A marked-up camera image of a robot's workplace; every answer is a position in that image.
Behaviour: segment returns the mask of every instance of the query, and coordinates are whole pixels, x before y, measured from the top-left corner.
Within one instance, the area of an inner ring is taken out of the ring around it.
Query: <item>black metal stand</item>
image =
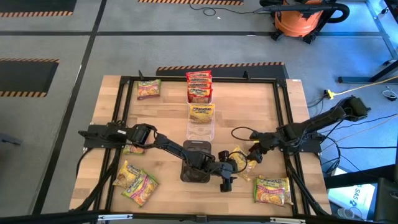
[[[393,74],[394,72],[398,71],[398,60],[392,62],[388,67],[381,70],[379,73],[375,74],[373,77],[338,77],[339,83],[374,83],[378,81],[382,77],[386,77],[388,75]],[[398,84],[398,78],[395,80],[391,80],[386,82],[387,84]]]

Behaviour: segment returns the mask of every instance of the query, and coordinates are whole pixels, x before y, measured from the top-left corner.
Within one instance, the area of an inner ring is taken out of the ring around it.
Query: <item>orange vacuum cleaner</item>
[[[286,35],[301,37],[306,43],[311,44],[325,23],[343,22],[349,16],[348,6],[323,0],[262,0],[260,5],[263,8],[255,12],[271,12],[275,19],[277,31],[271,35],[274,40]],[[335,11],[341,11],[342,15],[330,18]]]

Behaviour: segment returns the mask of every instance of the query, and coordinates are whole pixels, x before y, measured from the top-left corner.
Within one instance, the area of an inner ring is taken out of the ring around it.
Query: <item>wooden tabletop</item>
[[[106,124],[111,121],[114,102],[118,92],[120,76],[105,76],[99,91],[92,122]],[[290,104],[295,122],[308,119],[307,104],[300,80],[287,80]],[[247,150],[251,145],[232,138],[230,132],[238,126],[248,126],[260,132],[275,131],[278,127],[275,99],[271,84],[260,83],[214,83],[213,102],[215,104],[215,138],[212,140],[212,154],[232,151],[236,146]],[[185,82],[162,82],[161,96],[137,100],[137,85],[134,85],[127,125],[137,123],[154,125],[159,133],[183,144],[186,140],[188,106],[186,103],[187,84]],[[122,98],[123,110],[125,96]],[[237,132],[243,138],[248,131]],[[97,184],[103,161],[104,149],[92,150],[81,162],[70,208],[76,208]],[[314,154],[300,154],[305,183],[314,198],[330,213],[329,201],[323,181],[320,162]],[[122,155],[119,166],[124,161],[144,169],[153,175],[160,185],[149,201],[139,208],[131,199],[121,195],[124,189],[116,187],[112,201],[112,212],[131,213],[173,213],[207,215],[292,215],[290,205],[279,207],[273,204],[254,203],[253,181],[238,178],[233,183],[232,192],[221,193],[221,178],[212,176],[207,184],[185,183],[180,180],[182,161],[160,149],[149,149],[143,156]],[[268,152],[261,164],[251,172],[254,179],[258,175],[269,178],[286,177],[282,153],[277,149]],[[107,186],[104,188],[100,208],[104,207]],[[296,186],[298,210],[303,213],[299,188]]]

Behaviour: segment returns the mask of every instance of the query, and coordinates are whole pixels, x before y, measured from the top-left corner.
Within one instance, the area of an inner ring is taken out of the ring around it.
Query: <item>cable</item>
[[[359,90],[359,89],[362,89],[362,88],[365,88],[365,87],[377,85],[377,84],[380,84],[380,83],[385,83],[385,82],[388,82],[388,81],[393,80],[395,78],[398,78],[398,76],[391,77],[391,78],[388,78],[388,79],[380,81],[380,82],[376,82],[376,83],[372,83],[372,84],[368,84],[368,85],[363,85],[363,86],[360,86],[360,87],[357,87],[357,88],[353,88],[353,89],[350,89],[350,90],[342,91],[341,93],[333,93],[332,91],[329,90],[328,91],[329,97],[331,99],[333,99],[334,96],[343,95],[343,94],[349,93],[349,92],[354,91],[354,90]]]
[[[349,159],[347,159],[347,157],[345,157],[345,156],[343,156],[343,155],[341,155],[341,156],[342,156],[344,159],[346,159],[351,165],[353,165],[353,167],[355,167],[355,169],[357,169],[357,170],[360,171],[361,173],[363,173],[363,174],[365,174],[365,175],[368,175],[368,176],[370,176],[370,177],[378,178],[378,177],[376,177],[375,175],[365,173],[364,171],[362,171],[362,170],[360,170],[358,167],[356,167],[356,165],[354,165],[353,162],[351,162]]]
[[[237,130],[237,129],[248,129],[248,130],[250,130],[250,131],[252,131],[252,132],[254,132],[254,133],[258,133],[256,130],[254,130],[254,129],[252,129],[252,128],[249,128],[249,127],[244,127],[244,126],[241,126],[241,127],[237,127],[237,128],[232,129],[232,131],[231,131],[232,137],[236,138],[237,140],[241,140],[241,141],[254,141],[254,139],[242,139],[242,138],[236,137],[236,136],[234,135],[234,131]]]
[[[308,107],[308,108],[313,108],[314,106],[320,104],[321,101],[322,101],[323,99],[325,99],[325,97],[326,97],[326,95],[323,95],[321,98],[318,98],[318,99],[312,101],[311,103],[307,104],[307,107]]]
[[[332,139],[332,138],[329,138],[329,137],[327,137],[327,138],[328,138],[329,140],[333,141],[333,144],[336,145],[338,157],[337,157],[337,158],[334,158],[334,159],[331,159],[331,160],[329,160],[329,161],[326,161],[326,162],[324,162],[324,163],[321,164],[321,166],[323,166],[323,165],[325,165],[325,164],[327,164],[327,163],[329,163],[329,162],[331,162],[331,161],[335,161],[334,163],[332,163],[332,165],[329,167],[329,169],[328,169],[326,172],[324,172],[326,175],[332,173],[335,169],[337,169],[338,165],[340,164],[341,157],[343,157],[344,159],[346,159],[353,167],[355,167],[355,168],[356,168],[358,171],[360,171],[361,173],[363,173],[363,174],[365,174],[365,175],[368,175],[368,176],[370,176],[370,177],[376,177],[375,175],[367,174],[367,173],[365,173],[364,171],[360,170],[358,167],[356,167],[356,165],[354,165],[349,159],[347,159],[347,157],[345,157],[345,156],[343,156],[343,155],[341,154],[340,149],[341,149],[342,147],[339,147],[339,145],[337,144],[338,141],[336,141],[336,140],[334,140],[334,139]]]
[[[376,118],[376,119],[373,119],[373,120],[371,120],[371,121],[364,121],[364,122],[361,122],[361,123],[358,123],[358,124],[357,124],[357,123],[354,123],[354,124],[351,124],[351,125],[349,125],[349,126],[342,126],[342,127],[340,127],[340,128],[336,128],[335,130],[339,130],[339,129],[341,129],[341,128],[349,128],[349,127],[352,127],[352,126],[355,126],[355,125],[370,123],[370,122],[373,122],[373,121],[378,121],[378,120],[380,120],[380,119],[390,118],[390,117],[396,116],[396,115],[398,115],[398,114],[393,114],[393,115],[385,116],[385,117],[382,117],[382,118]],[[321,134],[321,133],[326,133],[326,132],[328,132],[328,131],[330,131],[330,130],[322,131],[322,132],[319,132],[319,133],[320,133],[320,134]]]
[[[316,116],[318,116],[318,115],[320,115],[321,113],[322,113],[322,110],[323,110],[323,101],[324,101],[325,99],[322,99],[321,100],[321,102],[322,102],[322,106],[321,106],[321,110],[319,111],[319,113],[316,115]]]
[[[195,9],[195,8],[192,6],[191,3],[189,4],[189,7],[190,7],[191,9],[195,10],[195,11],[200,11],[200,10],[202,10],[202,13],[204,13],[204,15],[206,15],[206,16],[215,16],[216,13],[217,13],[216,9],[225,10],[225,11],[228,11],[228,12],[233,12],[233,13],[237,13],[237,14],[240,14],[240,15],[243,15],[243,14],[269,14],[269,13],[270,13],[270,12],[263,12],[263,13],[256,12],[258,9],[254,10],[254,11],[251,11],[251,12],[237,12],[237,11],[230,10],[230,9],[227,9],[227,8],[222,8],[222,7],[201,7],[201,8]]]
[[[339,126],[339,124],[341,124],[341,122],[343,122],[344,120],[342,119],[339,123],[337,123],[330,131],[329,131],[329,133],[325,136],[325,139],[327,139],[328,137],[329,137],[329,135],[337,128],[337,126]]]
[[[238,173],[240,173],[240,172],[243,172],[243,171],[246,169],[246,167],[248,166],[248,159],[246,158],[246,155],[245,155],[243,152],[241,152],[241,151],[234,151],[234,152],[231,152],[231,153],[228,155],[228,159],[229,159],[229,157],[230,157],[232,154],[234,154],[234,153],[241,154],[241,155],[244,157],[244,161],[245,161],[245,165],[244,165],[244,167],[243,167],[241,170],[236,171],[236,172],[233,172],[233,171],[232,171],[233,174],[238,174]]]
[[[77,162],[77,165],[76,165],[76,178],[77,178],[77,175],[79,174],[79,168],[80,168],[80,163],[81,163],[81,161],[83,160],[83,158],[84,158],[92,149],[93,149],[93,148],[88,148],[87,151],[85,151],[85,152],[83,153],[83,155],[81,155],[79,161]]]
[[[394,91],[392,91],[390,89],[390,87],[386,86],[388,90],[384,90],[383,92],[381,92],[388,100],[390,101],[395,101],[398,98],[397,93],[395,93]]]
[[[329,137],[327,137],[327,139],[333,141],[333,144],[336,144],[338,157],[337,157],[337,158],[334,158],[334,159],[331,159],[331,160],[329,160],[329,161],[324,162],[324,163],[321,164],[321,166],[323,166],[323,165],[325,165],[325,164],[327,164],[327,163],[329,163],[329,162],[331,162],[331,161],[334,161],[334,163],[332,163],[332,165],[326,170],[326,172],[324,172],[326,175],[332,173],[333,171],[335,171],[335,170],[337,169],[337,167],[338,167],[339,164],[340,164],[340,158],[341,158],[341,151],[340,151],[340,148],[339,148],[338,145],[337,145],[336,140],[334,140],[334,139],[332,139],[332,138],[329,138]]]
[[[397,146],[387,146],[387,147],[340,147],[340,149],[397,149]]]
[[[398,114],[396,114],[395,116],[392,116],[390,119],[388,119],[388,120],[386,120],[386,121],[383,121],[383,122],[381,122],[380,124],[377,124],[377,125],[375,125],[375,126],[373,126],[373,127],[371,127],[371,128],[367,128],[367,129],[364,129],[364,130],[362,130],[362,131],[358,131],[357,133],[350,134],[349,136],[345,136],[345,137],[343,137],[343,138],[337,140],[336,142],[340,142],[340,141],[342,141],[342,140],[344,140],[344,139],[346,139],[346,138],[349,138],[349,137],[351,137],[351,136],[354,136],[355,134],[359,134],[359,133],[362,133],[362,132],[365,132],[365,131],[369,131],[370,129],[376,128],[376,127],[378,127],[378,126],[380,126],[380,125],[382,125],[382,124],[384,124],[384,123],[386,123],[386,122],[388,122],[388,121],[390,121],[390,120],[396,118],[397,116],[398,116]],[[333,145],[333,144],[330,144],[329,146],[327,146],[326,148],[324,148],[324,150],[327,149],[327,148],[329,148],[329,147],[332,146],[332,145]]]

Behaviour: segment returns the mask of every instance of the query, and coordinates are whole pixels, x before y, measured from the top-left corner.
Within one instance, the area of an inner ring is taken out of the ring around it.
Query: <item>black floor mat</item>
[[[0,58],[0,96],[45,97],[58,59]]]
[[[70,16],[77,0],[0,0],[0,17]]]
[[[242,6],[243,0],[138,0],[143,3],[171,3],[171,4],[216,4],[225,6]]]

